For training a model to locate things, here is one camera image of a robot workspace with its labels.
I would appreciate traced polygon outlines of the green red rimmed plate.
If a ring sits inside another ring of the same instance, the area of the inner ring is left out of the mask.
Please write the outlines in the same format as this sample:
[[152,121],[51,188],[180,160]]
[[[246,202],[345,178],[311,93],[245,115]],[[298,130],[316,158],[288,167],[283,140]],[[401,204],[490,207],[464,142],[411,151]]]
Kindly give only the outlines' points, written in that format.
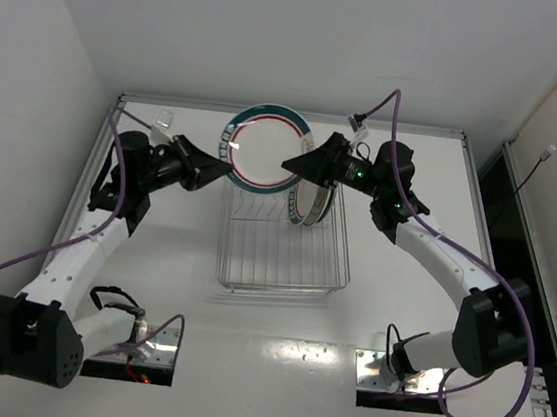
[[288,221],[301,225],[312,211],[318,193],[318,187],[311,182],[301,180],[288,193]]
[[315,148],[307,120],[292,108],[260,104],[237,113],[224,126],[218,157],[232,166],[228,178],[253,194],[275,194],[292,188],[298,177],[282,162]]

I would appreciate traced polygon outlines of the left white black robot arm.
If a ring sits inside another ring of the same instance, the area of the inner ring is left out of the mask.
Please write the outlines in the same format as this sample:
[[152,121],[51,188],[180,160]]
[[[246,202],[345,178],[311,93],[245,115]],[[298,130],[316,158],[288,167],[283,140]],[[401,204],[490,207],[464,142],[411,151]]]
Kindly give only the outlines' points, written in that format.
[[18,294],[0,297],[0,374],[61,389],[88,358],[131,354],[145,343],[146,312],[131,297],[98,303],[96,313],[82,319],[79,304],[84,295],[103,292],[94,280],[134,234],[151,193],[170,185],[193,192],[231,170],[184,135],[157,144],[142,131],[116,135],[74,236]]

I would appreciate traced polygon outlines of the white grey rimmed plate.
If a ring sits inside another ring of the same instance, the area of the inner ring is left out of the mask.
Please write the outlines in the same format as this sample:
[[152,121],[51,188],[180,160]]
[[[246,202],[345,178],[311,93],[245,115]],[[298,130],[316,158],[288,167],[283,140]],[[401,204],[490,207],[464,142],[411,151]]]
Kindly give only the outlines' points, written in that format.
[[336,190],[333,188],[317,187],[310,209],[303,221],[304,226],[312,226],[321,222],[332,207]]

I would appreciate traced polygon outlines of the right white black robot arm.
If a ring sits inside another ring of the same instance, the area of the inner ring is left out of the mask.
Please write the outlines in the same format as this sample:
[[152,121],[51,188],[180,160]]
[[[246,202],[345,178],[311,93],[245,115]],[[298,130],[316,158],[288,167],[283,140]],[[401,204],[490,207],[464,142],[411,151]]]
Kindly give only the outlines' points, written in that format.
[[533,344],[530,289],[520,279],[497,280],[446,242],[429,208],[411,189],[413,154],[404,143],[387,141],[370,161],[335,132],[320,147],[281,165],[319,187],[342,184],[369,196],[375,227],[415,258],[455,305],[458,316],[452,330],[394,343],[389,366],[398,379],[436,367],[483,377],[527,360]]

